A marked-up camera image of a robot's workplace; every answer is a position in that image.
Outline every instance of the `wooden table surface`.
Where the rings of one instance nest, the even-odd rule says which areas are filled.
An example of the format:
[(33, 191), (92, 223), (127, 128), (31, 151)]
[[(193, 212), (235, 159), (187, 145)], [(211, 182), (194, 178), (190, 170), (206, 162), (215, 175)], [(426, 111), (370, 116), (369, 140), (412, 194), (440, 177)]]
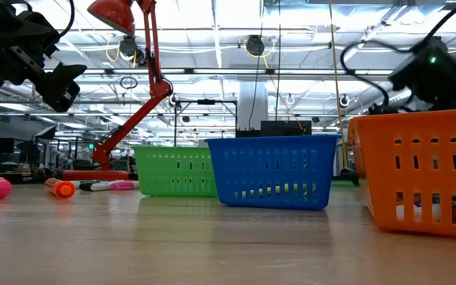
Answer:
[(0, 284), (456, 284), (456, 239), (382, 232), (357, 197), (284, 211), (17, 185), (0, 200)]

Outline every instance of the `orange marker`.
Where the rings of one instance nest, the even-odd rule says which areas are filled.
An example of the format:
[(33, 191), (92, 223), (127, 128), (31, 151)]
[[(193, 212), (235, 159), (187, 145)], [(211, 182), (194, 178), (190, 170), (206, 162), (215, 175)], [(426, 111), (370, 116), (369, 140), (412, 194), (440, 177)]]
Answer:
[(69, 199), (75, 195), (75, 185), (69, 181), (49, 178), (45, 181), (45, 189), (59, 199)]

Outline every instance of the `ceiling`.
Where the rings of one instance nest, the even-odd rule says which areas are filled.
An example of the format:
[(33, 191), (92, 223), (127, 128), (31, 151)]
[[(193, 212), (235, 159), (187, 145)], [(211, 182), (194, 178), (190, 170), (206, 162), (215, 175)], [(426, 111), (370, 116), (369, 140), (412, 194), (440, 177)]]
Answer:
[[(70, 6), (67, 0), (29, 1), (33, 9), (42, 13), (59, 31), (67, 26)], [(90, 130), (92, 134), (123, 124), (149, 98), (146, 69), (132, 69), (131, 59), (119, 56), (118, 42), (123, 35), (86, 12), (92, 0), (76, 0), (76, 18), (72, 29), (58, 43), (57, 51), (47, 61), (46, 68), (59, 62), (85, 64), (89, 69), (76, 82), (82, 91), (69, 113), (77, 116), (54, 116), (32, 85), (5, 85), (0, 100), (27, 101), (27, 110), (0, 105), (0, 112), (12, 114), (27, 112), (39, 114), (41, 120), (77, 124), (65, 126), (70, 135)], [(333, 55), (336, 61), (343, 48), (359, 40), (384, 40), (399, 48), (409, 48), (419, 41), (447, 11), (441, 1), (411, 1), (413, 6), (399, 6), (399, 1), (358, 0), (335, 1), (333, 24), (335, 48), (332, 47), (329, 8), (319, 1), (281, 0), (157, 0), (156, 13), (159, 28), (160, 60), (164, 75), (173, 82), (174, 92), (180, 100), (210, 98), (236, 101), (243, 96), (242, 86), (256, 79), (264, 82), (268, 90), (268, 113), (275, 114), (276, 86), (287, 103), (279, 100), (280, 120), (293, 120), (293, 116), (321, 117), (318, 127), (336, 126), (336, 83)], [(143, 14), (138, 5), (132, 6), (137, 28), (137, 42), (145, 45)], [(279, 23), (281, 45), (279, 48)], [(244, 49), (249, 35), (262, 34), (265, 44), (264, 59), (250, 56)], [(456, 57), (456, 15), (438, 34)], [(360, 70), (387, 90), (391, 84), (386, 75), (405, 59), (405, 55), (375, 46), (355, 49), (347, 54), (347, 65)], [(283, 69), (267, 75), (265, 69)], [(131, 74), (138, 86), (126, 90), (120, 79)], [(345, 114), (357, 116), (367, 106), (382, 101), (381, 94), (362, 82), (346, 75), (339, 76), (339, 92), (350, 99)], [(404, 100), (409, 92), (391, 93), (393, 102)], [(233, 104), (190, 104), (178, 119), (181, 133), (179, 145), (196, 145), (198, 139), (233, 136), (235, 112)], [(173, 138), (173, 108), (162, 102), (145, 118), (129, 143), (148, 141), (169, 145)]]

